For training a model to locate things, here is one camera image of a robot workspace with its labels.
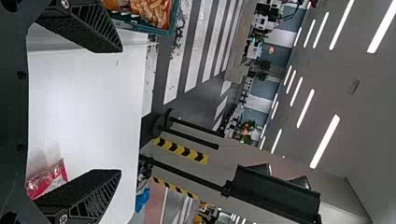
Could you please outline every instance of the metal frame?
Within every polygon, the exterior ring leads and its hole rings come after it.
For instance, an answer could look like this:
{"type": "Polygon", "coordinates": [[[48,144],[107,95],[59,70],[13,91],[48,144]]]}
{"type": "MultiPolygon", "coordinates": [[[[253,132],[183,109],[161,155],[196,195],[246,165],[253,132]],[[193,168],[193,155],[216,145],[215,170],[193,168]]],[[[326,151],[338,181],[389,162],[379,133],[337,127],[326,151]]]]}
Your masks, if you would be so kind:
{"type": "Polygon", "coordinates": [[[269,164],[262,165],[264,170],[268,169],[265,172],[261,172],[261,169],[256,171],[255,166],[238,165],[234,179],[227,180],[224,186],[220,186],[142,154],[139,160],[213,189],[225,198],[233,197],[297,223],[322,224],[318,213],[320,193],[305,185],[296,184],[293,180],[285,181],[271,176],[269,164]]]}
{"type": "MultiPolygon", "coordinates": [[[[42,207],[40,210],[24,187],[29,117],[26,36],[29,27],[51,3],[51,0],[0,0],[0,224],[67,221],[67,217],[66,220],[64,217],[47,219],[46,216],[54,211],[43,211],[42,207]]],[[[67,222],[94,223],[73,218],[67,222]]]]}

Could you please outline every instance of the white panel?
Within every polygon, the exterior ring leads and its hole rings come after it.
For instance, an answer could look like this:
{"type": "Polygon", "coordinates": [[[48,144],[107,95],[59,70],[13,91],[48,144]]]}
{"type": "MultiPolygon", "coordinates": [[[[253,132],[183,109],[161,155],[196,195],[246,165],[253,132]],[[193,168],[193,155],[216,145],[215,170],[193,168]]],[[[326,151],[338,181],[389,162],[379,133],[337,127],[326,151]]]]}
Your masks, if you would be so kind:
{"type": "Polygon", "coordinates": [[[166,199],[168,198],[168,190],[169,188],[165,188],[165,195],[163,197],[163,210],[161,211],[160,224],[163,224],[163,214],[165,213],[166,199]]]}
{"type": "Polygon", "coordinates": [[[273,101],[255,95],[249,95],[245,107],[269,114],[272,102],[273,101]]]}
{"type": "Polygon", "coordinates": [[[242,4],[243,4],[244,0],[239,0],[239,5],[238,8],[236,9],[236,18],[233,22],[233,29],[231,31],[231,36],[230,36],[230,41],[227,47],[227,51],[225,54],[225,60],[223,63],[223,66],[221,68],[221,71],[224,71],[227,68],[227,64],[228,64],[228,60],[230,59],[230,53],[231,53],[231,47],[233,45],[233,38],[235,37],[235,32],[236,32],[236,26],[239,24],[239,17],[241,15],[241,8],[242,8],[242,4]]]}
{"type": "Polygon", "coordinates": [[[146,55],[145,46],[118,54],[28,54],[27,171],[59,158],[70,179],[91,169],[121,169],[101,223],[128,223],[134,211],[146,55]]]}
{"type": "Polygon", "coordinates": [[[228,89],[230,89],[231,84],[233,84],[231,81],[224,81],[223,86],[221,88],[221,95],[222,96],[228,89]]]}
{"type": "Polygon", "coordinates": [[[279,77],[271,77],[271,76],[266,77],[265,80],[276,82],[276,83],[280,83],[280,81],[281,81],[279,77]]]}
{"type": "Polygon", "coordinates": [[[265,39],[265,43],[292,49],[296,37],[297,33],[295,32],[275,29],[272,33],[268,34],[268,38],[265,39]]]}
{"type": "Polygon", "coordinates": [[[157,70],[158,46],[148,46],[146,59],[145,89],[143,93],[142,117],[151,113],[152,96],[154,91],[155,71],[157,70]]]}
{"type": "Polygon", "coordinates": [[[177,214],[176,214],[174,220],[172,221],[172,224],[177,224],[177,220],[179,217],[180,217],[180,210],[177,211],[177,214]]]}
{"type": "Polygon", "coordinates": [[[212,131],[217,131],[218,130],[218,128],[219,128],[219,126],[221,124],[221,121],[222,121],[222,116],[218,119],[218,122],[216,122],[215,126],[213,126],[212,131]]]}
{"type": "Polygon", "coordinates": [[[187,213],[187,205],[189,204],[190,200],[191,199],[189,197],[186,197],[184,199],[183,208],[181,209],[181,216],[180,219],[178,220],[178,224],[184,224],[184,220],[186,218],[186,213],[187,213]]]}
{"type": "Polygon", "coordinates": [[[219,54],[218,54],[218,60],[216,63],[216,69],[215,69],[215,76],[217,76],[220,73],[220,68],[221,68],[221,62],[224,58],[224,50],[225,50],[225,44],[227,43],[227,38],[228,34],[230,33],[231,30],[231,21],[235,17],[233,14],[233,10],[235,9],[235,2],[236,0],[231,0],[230,2],[230,8],[228,9],[228,16],[227,16],[227,21],[225,22],[225,27],[224,27],[224,32],[223,36],[220,42],[220,49],[219,49],[219,54]]]}
{"type": "Polygon", "coordinates": [[[187,75],[186,89],[184,92],[193,89],[197,85],[198,72],[202,60],[202,51],[204,49],[212,5],[213,0],[201,1],[201,9],[199,11],[197,28],[195,29],[194,45],[192,47],[189,73],[187,75]]]}
{"type": "Polygon", "coordinates": [[[224,100],[219,104],[218,108],[216,109],[216,115],[214,120],[216,120],[216,118],[221,114],[221,112],[224,110],[224,107],[227,105],[227,100],[228,100],[228,96],[226,96],[224,98],[224,100]]]}
{"type": "Polygon", "coordinates": [[[224,11],[227,1],[219,1],[218,12],[216,13],[215,25],[213,27],[212,38],[209,43],[209,51],[207,53],[204,76],[202,82],[206,82],[210,79],[210,72],[212,71],[213,60],[215,59],[215,51],[219,42],[219,33],[221,29],[221,22],[224,17],[224,11]]]}
{"type": "Polygon", "coordinates": [[[166,79],[165,96],[163,98],[163,104],[166,105],[173,101],[177,97],[178,82],[180,80],[181,64],[183,62],[184,48],[186,47],[186,39],[189,31],[190,14],[191,14],[192,2],[188,0],[180,1],[180,9],[184,15],[178,15],[184,17],[183,19],[177,20],[177,27],[183,27],[182,37],[176,40],[179,45],[172,52],[172,60],[169,62],[168,77],[166,79]]]}

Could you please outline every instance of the bolt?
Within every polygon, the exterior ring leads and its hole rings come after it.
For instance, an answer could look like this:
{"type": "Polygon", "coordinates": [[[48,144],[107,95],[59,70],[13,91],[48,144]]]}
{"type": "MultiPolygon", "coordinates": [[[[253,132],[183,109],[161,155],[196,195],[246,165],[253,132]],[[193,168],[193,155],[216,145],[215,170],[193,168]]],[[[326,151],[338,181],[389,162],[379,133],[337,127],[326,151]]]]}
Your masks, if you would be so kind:
{"type": "Polygon", "coordinates": [[[64,9],[69,9],[70,8],[69,1],[62,0],[61,3],[62,3],[62,6],[64,7],[64,9]]]}
{"type": "Polygon", "coordinates": [[[27,78],[27,74],[25,72],[19,71],[17,73],[18,79],[19,80],[25,80],[27,78]]]}
{"type": "Polygon", "coordinates": [[[59,224],[65,224],[67,222],[67,214],[64,214],[59,218],[59,224]]]}

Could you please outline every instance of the black machine part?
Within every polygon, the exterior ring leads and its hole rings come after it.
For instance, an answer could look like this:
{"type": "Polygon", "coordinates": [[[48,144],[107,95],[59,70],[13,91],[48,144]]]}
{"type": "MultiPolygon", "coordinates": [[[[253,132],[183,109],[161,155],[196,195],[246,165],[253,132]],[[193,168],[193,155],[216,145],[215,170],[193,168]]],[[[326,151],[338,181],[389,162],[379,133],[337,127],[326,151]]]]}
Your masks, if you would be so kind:
{"type": "Polygon", "coordinates": [[[29,123],[26,36],[50,3],[0,0],[0,223],[50,223],[24,187],[29,123]]]}
{"type": "Polygon", "coordinates": [[[120,170],[91,170],[35,200],[51,224],[62,217],[97,224],[105,214],[120,183],[120,170]]]}
{"type": "Polygon", "coordinates": [[[172,126],[174,123],[179,123],[181,125],[196,129],[198,131],[204,132],[204,133],[210,133],[210,134],[214,134],[216,136],[218,136],[217,133],[208,130],[206,128],[200,127],[198,125],[189,123],[187,121],[181,120],[181,119],[176,119],[175,117],[172,117],[172,112],[173,109],[168,109],[166,111],[165,114],[158,116],[158,118],[156,118],[156,120],[154,121],[154,124],[152,125],[152,129],[151,129],[151,136],[153,138],[158,138],[163,132],[166,133],[170,133],[172,135],[176,135],[185,139],[188,139],[192,142],[198,143],[200,145],[206,146],[206,147],[210,147],[214,150],[219,150],[219,144],[216,143],[212,143],[212,142],[208,142],[204,139],[186,134],[186,133],[181,133],[178,132],[174,129],[172,129],[172,126]]]}
{"type": "Polygon", "coordinates": [[[122,52],[116,27],[99,0],[52,0],[36,22],[94,53],[122,52]]]}
{"type": "Polygon", "coordinates": [[[301,224],[321,224],[320,193],[270,176],[269,171],[263,174],[239,165],[233,181],[222,187],[145,155],[140,155],[139,160],[218,191],[226,198],[236,198],[301,224]]]}

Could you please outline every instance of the red package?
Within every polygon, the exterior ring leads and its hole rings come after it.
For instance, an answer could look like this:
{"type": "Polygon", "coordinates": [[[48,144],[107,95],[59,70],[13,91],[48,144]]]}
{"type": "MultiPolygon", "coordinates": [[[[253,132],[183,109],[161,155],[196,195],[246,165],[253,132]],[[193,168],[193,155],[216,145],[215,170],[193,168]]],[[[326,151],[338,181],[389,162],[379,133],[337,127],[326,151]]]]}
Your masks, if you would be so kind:
{"type": "Polygon", "coordinates": [[[29,198],[34,200],[53,189],[59,188],[61,185],[67,183],[67,181],[64,159],[61,159],[48,170],[26,180],[26,192],[29,198]]]}

